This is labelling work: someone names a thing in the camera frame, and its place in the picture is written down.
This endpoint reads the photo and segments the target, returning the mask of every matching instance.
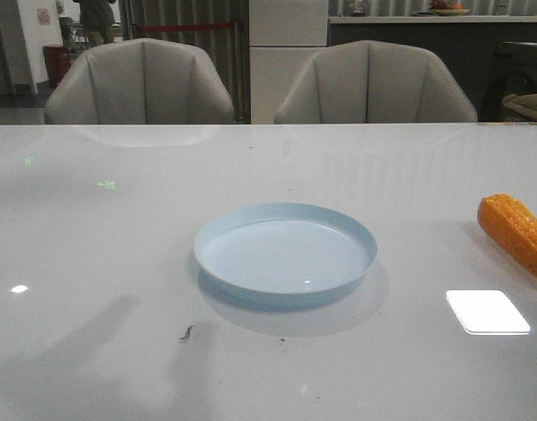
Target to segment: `white table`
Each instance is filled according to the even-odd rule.
[[[498,192],[537,215],[537,125],[0,126],[0,421],[537,420],[537,279],[476,223]],[[365,224],[361,286],[214,296],[197,230],[269,202]],[[450,289],[530,333],[466,333]]]

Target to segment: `plate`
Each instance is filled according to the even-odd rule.
[[[209,281],[232,296],[304,307],[354,290],[377,244],[368,228],[336,210],[266,203],[213,219],[198,232],[194,253]]]
[[[460,16],[469,13],[469,9],[431,9],[438,16]]]

